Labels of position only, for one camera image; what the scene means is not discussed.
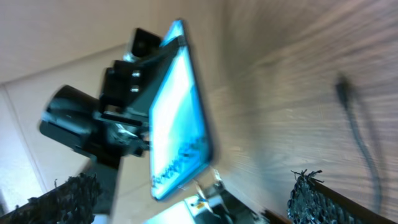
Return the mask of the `blue smartphone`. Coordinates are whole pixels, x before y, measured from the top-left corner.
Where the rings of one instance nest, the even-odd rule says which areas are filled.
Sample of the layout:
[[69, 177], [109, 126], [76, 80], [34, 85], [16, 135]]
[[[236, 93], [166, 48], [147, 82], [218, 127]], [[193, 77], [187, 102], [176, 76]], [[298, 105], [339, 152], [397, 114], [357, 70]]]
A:
[[183, 42], [149, 110], [151, 195], [167, 200], [211, 163], [214, 144], [192, 57], [187, 24], [173, 21], [162, 45]]

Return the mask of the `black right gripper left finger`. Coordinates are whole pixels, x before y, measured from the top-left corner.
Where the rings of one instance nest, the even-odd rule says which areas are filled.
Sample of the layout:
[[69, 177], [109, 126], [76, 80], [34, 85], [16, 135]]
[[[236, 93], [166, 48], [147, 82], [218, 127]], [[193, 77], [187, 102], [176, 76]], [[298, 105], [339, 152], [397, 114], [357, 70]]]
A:
[[69, 177], [68, 180], [40, 197], [1, 217], [1, 224], [90, 224], [94, 208], [103, 190], [96, 175]]

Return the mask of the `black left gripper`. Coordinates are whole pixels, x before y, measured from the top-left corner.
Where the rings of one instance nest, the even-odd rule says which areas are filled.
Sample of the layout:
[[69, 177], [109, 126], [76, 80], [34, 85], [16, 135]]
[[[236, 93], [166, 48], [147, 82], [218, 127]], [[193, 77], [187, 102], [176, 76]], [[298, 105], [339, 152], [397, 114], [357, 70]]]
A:
[[141, 157], [149, 149], [149, 109], [178, 51], [187, 45], [180, 35], [136, 62], [115, 60], [104, 72], [97, 125], [90, 149], [98, 162], [118, 168], [122, 157]]

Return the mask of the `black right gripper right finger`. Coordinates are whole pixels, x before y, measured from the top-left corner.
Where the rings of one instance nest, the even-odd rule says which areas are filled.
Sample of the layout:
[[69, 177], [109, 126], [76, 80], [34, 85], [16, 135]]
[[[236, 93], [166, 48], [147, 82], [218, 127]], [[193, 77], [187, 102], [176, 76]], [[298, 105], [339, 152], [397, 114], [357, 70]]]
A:
[[296, 183], [287, 202], [293, 223], [394, 224], [362, 205], [323, 185], [316, 179], [321, 170], [295, 172]]

